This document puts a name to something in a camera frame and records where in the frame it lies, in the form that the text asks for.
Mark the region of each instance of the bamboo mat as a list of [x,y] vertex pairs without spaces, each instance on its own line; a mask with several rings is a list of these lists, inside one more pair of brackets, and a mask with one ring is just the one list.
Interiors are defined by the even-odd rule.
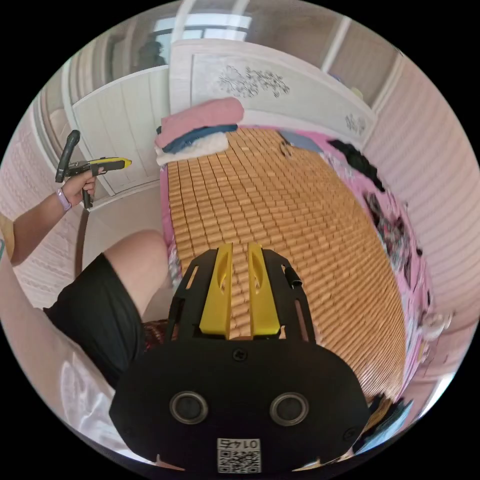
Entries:
[[367,399],[396,398],[404,314],[367,214],[317,153],[289,147],[285,156],[274,130],[227,136],[225,152],[168,164],[182,273],[195,256],[233,243],[230,338],[249,336],[247,244],[275,250],[303,280],[318,343],[350,365]]

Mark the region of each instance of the handheld device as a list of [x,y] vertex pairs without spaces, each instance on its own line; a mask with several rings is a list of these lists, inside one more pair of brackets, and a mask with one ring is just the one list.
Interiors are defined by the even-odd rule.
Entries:
[[[65,147],[60,156],[58,167],[56,169],[55,181],[60,184],[66,177],[74,177],[75,175],[82,174],[87,170],[91,170],[94,177],[98,175],[104,175],[112,170],[121,170],[129,167],[132,164],[131,160],[127,158],[112,156],[102,157],[91,161],[77,161],[70,163],[74,148],[80,141],[80,132],[78,130],[72,130],[66,139]],[[91,209],[93,201],[90,194],[86,190],[81,191],[81,198],[83,201],[83,207],[85,209]]]
[[370,417],[355,373],[317,345],[289,261],[256,243],[248,245],[251,340],[229,340],[232,256],[230,243],[191,261],[164,344],[119,380],[115,428],[145,459],[211,475],[288,472],[341,457]]

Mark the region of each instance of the qr code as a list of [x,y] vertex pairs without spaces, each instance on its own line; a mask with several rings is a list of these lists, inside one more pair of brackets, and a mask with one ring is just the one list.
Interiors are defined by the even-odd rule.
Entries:
[[217,452],[221,474],[258,474],[262,471],[258,438],[218,438]]

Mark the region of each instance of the screw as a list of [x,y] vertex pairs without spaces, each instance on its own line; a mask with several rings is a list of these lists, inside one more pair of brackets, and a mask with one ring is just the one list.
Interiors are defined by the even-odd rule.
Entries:
[[232,357],[236,362],[244,362],[247,359],[247,352],[243,348],[236,348]]
[[343,434],[343,439],[345,441],[350,440],[352,437],[354,437],[357,434],[357,429],[356,428],[349,428],[344,434]]

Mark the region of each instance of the headboard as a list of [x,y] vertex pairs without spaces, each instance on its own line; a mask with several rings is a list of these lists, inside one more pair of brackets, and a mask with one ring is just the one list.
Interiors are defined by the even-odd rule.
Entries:
[[244,125],[326,133],[362,148],[377,121],[372,109],[315,66],[273,48],[236,40],[179,40],[169,72],[172,114],[207,100],[237,97]]

